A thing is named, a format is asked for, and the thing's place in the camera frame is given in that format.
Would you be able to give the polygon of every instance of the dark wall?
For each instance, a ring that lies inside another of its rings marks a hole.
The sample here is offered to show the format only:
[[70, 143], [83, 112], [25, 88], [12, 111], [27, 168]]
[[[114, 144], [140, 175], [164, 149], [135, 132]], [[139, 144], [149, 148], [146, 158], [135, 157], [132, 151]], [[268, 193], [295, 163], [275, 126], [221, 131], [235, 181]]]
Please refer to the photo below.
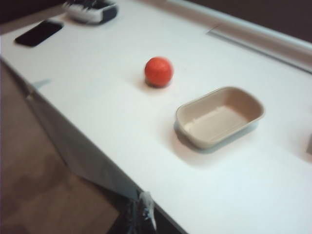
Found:
[[312, 0], [190, 0], [312, 42]]
[[0, 3], [0, 23], [14, 20], [63, 2], [65, 0], [2, 0]]

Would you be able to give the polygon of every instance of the white object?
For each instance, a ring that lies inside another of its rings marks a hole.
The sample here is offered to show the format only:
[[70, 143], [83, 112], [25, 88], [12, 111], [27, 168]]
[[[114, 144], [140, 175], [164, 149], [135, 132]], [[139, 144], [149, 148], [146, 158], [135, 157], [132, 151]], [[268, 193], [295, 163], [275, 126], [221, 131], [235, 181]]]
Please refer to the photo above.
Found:
[[181, 131], [199, 148], [212, 147], [259, 120], [262, 105], [233, 87], [217, 89], [176, 111]]
[[86, 8], [81, 4], [70, 4], [65, 2], [63, 4], [63, 9], [72, 18], [85, 23], [101, 23], [104, 20], [104, 16], [108, 10], [117, 8], [116, 3], [110, 3], [109, 6], [96, 9], [96, 8]]
[[[100, 157], [109, 160], [185, 233], [311, 234], [311, 75], [210, 37], [216, 22], [186, 7], [116, 2], [119, 17], [105, 27], [60, 15], [64, 27], [34, 48], [13, 43], [33, 25], [1, 36], [1, 59], [102, 152], [76, 172], [101, 181]], [[164, 89], [144, 82], [154, 56], [175, 69]], [[184, 145], [176, 109], [228, 85], [265, 106], [257, 129], [216, 151]]]

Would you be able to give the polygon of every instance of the plastic bag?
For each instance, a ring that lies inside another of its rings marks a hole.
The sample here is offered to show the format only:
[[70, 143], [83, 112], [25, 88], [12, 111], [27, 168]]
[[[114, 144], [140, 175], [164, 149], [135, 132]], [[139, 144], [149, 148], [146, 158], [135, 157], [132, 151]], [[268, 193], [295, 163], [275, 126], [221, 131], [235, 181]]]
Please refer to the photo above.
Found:
[[139, 201], [130, 199], [107, 234], [157, 234], [150, 193], [142, 192]]

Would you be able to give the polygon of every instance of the phone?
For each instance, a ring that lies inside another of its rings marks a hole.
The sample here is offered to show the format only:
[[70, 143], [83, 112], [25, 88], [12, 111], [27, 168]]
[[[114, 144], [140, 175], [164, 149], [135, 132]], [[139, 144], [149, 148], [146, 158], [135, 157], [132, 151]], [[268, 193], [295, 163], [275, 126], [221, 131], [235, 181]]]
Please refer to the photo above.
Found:
[[62, 27], [62, 23], [45, 20], [18, 38], [15, 38], [15, 42], [34, 47], [59, 31]]

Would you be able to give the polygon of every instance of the floor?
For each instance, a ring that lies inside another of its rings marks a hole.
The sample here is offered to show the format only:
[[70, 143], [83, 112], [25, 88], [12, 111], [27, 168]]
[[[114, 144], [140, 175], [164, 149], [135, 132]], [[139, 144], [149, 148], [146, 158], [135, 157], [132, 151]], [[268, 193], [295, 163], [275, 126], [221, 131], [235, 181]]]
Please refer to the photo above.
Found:
[[[61, 12], [0, 25], [1, 34]], [[1, 233], [104, 234], [127, 199], [71, 173], [1, 62]], [[156, 212], [158, 233], [176, 233]]]

